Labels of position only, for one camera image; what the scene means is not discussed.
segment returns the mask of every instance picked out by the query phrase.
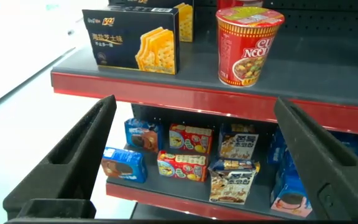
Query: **black cracker box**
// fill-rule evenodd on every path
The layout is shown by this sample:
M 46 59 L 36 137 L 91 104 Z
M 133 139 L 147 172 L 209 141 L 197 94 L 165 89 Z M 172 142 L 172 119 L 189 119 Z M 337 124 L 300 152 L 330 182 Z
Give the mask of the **black cracker box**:
M 179 68 L 178 9 L 84 9 L 98 65 L 174 75 Z
M 179 10 L 180 41 L 193 41 L 194 0 L 121 0 L 125 6 L 168 7 Z

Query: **red cup noodle container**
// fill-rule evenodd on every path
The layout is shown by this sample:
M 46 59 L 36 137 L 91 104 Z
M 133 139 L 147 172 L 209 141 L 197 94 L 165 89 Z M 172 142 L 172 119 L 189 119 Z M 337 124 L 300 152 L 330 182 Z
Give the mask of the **red cup noodle container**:
M 231 86 L 252 86 L 284 16 L 261 7 L 231 7 L 218 10 L 216 17 L 219 79 Z

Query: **blue oreo package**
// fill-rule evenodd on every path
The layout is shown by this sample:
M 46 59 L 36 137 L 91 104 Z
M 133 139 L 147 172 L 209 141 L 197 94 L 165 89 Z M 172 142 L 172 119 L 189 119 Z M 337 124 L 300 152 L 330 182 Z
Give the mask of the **blue oreo package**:
M 270 194 L 272 209 L 307 217 L 312 211 L 310 201 L 302 181 L 295 170 L 283 170 Z
M 351 133 L 340 133 L 330 131 L 330 133 L 338 139 L 343 145 L 348 147 L 358 156 L 358 135 Z M 268 164 L 279 164 L 285 156 L 287 151 L 287 144 L 285 143 L 284 136 L 279 127 L 273 135 L 272 143 L 267 153 Z
M 285 144 L 284 136 L 279 127 L 273 135 L 273 140 L 270 143 L 270 148 L 267 153 L 268 164 L 279 164 L 283 159 L 284 152 L 287 150 L 287 144 Z
M 162 125 L 135 118 L 128 119 L 124 125 L 128 145 L 141 147 L 152 152 L 158 152 L 162 149 Z
M 139 152 L 105 147 L 101 165 L 108 177 L 117 177 L 143 183 L 147 178 L 144 157 Z
M 330 131 L 330 133 L 343 145 L 352 149 L 354 154 L 358 156 L 358 134 L 340 133 L 336 131 Z

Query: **red shelf edge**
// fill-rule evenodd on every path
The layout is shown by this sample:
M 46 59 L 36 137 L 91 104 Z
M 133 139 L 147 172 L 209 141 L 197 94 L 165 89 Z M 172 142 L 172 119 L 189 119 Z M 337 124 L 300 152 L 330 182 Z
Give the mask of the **red shelf edge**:
M 134 200 L 146 205 L 189 213 L 217 220 L 279 220 L 279 218 L 242 210 L 226 208 L 219 205 L 211 205 L 163 194 L 156 194 L 132 187 L 106 183 L 106 194 L 113 197 Z
M 276 97 L 52 72 L 55 93 L 276 122 Z M 358 107 L 292 100 L 327 129 L 358 134 Z

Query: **cracker box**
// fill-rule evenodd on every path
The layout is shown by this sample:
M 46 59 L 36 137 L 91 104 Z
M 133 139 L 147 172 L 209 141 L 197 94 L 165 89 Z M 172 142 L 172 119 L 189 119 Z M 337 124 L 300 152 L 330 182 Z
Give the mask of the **cracker box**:
M 128 145 L 152 152 L 162 149 L 162 125 L 131 118 L 124 126 Z
M 259 170 L 250 160 L 220 159 L 208 168 L 211 174 L 210 202 L 245 204 Z
M 194 0 L 123 0 L 125 6 L 177 8 L 180 41 L 193 41 Z
M 195 181 L 205 181 L 208 160 L 205 156 L 170 154 L 160 151 L 157 156 L 160 175 Z
M 177 73 L 177 8 L 109 6 L 83 15 L 98 65 Z
M 126 149 L 106 147 L 101 165 L 108 177 L 117 177 L 143 183 L 147 178 L 147 170 L 143 155 Z
M 305 188 L 295 170 L 282 170 L 270 195 L 272 209 L 307 217 L 312 211 Z
M 219 156 L 230 159 L 250 159 L 258 136 L 252 125 L 222 124 L 219 133 Z
M 169 129 L 169 145 L 173 149 L 209 154 L 212 135 L 212 129 L 172 124 Z

